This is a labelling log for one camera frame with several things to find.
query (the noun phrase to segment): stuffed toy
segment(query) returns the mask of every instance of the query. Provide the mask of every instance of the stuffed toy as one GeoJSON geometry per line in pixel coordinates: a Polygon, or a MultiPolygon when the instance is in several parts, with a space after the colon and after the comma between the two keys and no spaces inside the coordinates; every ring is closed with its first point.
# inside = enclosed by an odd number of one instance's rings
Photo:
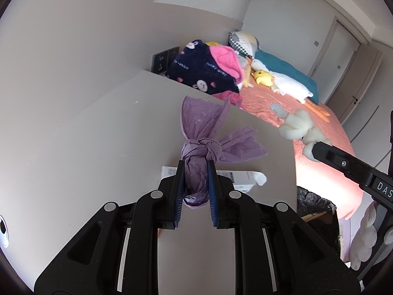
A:
{"type": "Polygon", "coordinates": [[[269,72],[260,70],[252,74],[257,84],[262,84],[267,87],[271,87],[274,83],[274,77],[269,72]]]}
{"type": "Polygon", "coordinates": [[[247,64],[246,68],[244,69],[244,80],[243,80],[243,86],[245,88],[254,87],[254,85],[250,83],[250,74],[251,74],[251,66],[247,64]]]}
{"type": "Polygon", "coordinates": [[[221,45],[218,42],[214,42],[214,41],[206,42],[205,44],[207,44],[208,46],[220,46],[221,45]]]}
{"type": "Polygon", "coordinates": [[[251,68],[252,68],[254,71],[263,70],[263,71],[269,72],[268,68],[267,68],[260,60],[257,60],[257,59],[253,59],[253,60],[252,60],[252,62],[251,62],[251,68]]]}
{"type": "Polygon", "coordinates": [[[284,123],[278,127],[280,135],[288,140],[300,140],[305,145],[303,155],[313,162],[319,162],[314,158],[312,149],[317,142],[324,142],[332,146],[332,141],[325,137],[322,131],[314,126],[314,121],[306,110],[297,109],[293,114],[287,112],[278,103],[269,107],[284,123]]]}

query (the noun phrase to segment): bed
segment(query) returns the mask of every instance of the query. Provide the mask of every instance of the bed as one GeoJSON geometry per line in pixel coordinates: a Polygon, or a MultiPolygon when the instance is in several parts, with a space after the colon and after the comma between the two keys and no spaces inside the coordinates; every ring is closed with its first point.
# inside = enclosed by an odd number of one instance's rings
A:
{"type": "MultiPolygon", "coordinates": [[[[306,109],[315,125],[323,131],[326,137],[330,138],[334,146],[354,155],[344,129],[327,106],[319,104],[329,112],[329,123],[290,96],[274,93],[270,88],[256,84],[252,76],[250,83],[253,84],[253,88],[247,87],[240,90],[243,98],[242,104],[249,113],[278,127],[282,124],[282,120],[269,109],[272,103],[281,104],[291,113],[298,108],[306,109]]],[[[308,160],[302,155],[303,146],[301,141],[294,140],[297,185],[332,201],[337,206],[339,218],[350,218],[360,205],[362,190],[339,171],[325,164],[308,160]]]]}

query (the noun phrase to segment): ceiling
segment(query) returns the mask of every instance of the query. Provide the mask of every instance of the ceiling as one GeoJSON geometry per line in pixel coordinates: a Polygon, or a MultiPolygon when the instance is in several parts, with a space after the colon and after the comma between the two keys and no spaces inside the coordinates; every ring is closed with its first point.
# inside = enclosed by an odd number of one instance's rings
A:
{"type": "Polygon", "coordinates": [[[374,23],[375,30],[372,37],[382,42],[393,41],[393,15],[384,0],[352,0],[364,14],[374,23]]]}

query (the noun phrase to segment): black trash bag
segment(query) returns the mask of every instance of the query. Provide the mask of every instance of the black trash bag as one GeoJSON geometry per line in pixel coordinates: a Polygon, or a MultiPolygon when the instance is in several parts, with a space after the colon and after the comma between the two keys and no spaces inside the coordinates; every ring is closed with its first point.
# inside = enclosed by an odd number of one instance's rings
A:
{"type": "Polygon", "coordinates": [[[331,201],[297,187],[297,214],[340,256],[340,230],[336,210],[337,207],[331,201]]]}
{"type": "Polygon", "coordinates": [[[302,218],[308,214],[328,212],[333,215],[337,207],[329,200],[306,190],[300,186],[297,187],[297,214],[302,218]]]}

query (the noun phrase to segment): teal blanket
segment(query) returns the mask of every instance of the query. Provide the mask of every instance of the teal blanket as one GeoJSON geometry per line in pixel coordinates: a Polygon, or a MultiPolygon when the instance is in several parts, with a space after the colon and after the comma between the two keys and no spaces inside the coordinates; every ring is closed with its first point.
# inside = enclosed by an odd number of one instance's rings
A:
{"type": "Polygon", "coordinates": [[[319,102],[317,84],[312,78],[309,78],[304,73],[296,70],[289,63],[280,60],[278,57],[271,55],[269,53],[258,50],[255,54],[255,59],[260,60],[269,71],[285,74],[294,80],[302,83],[312,94],[314,94],[309,99],[315,104],[319,102]]]}

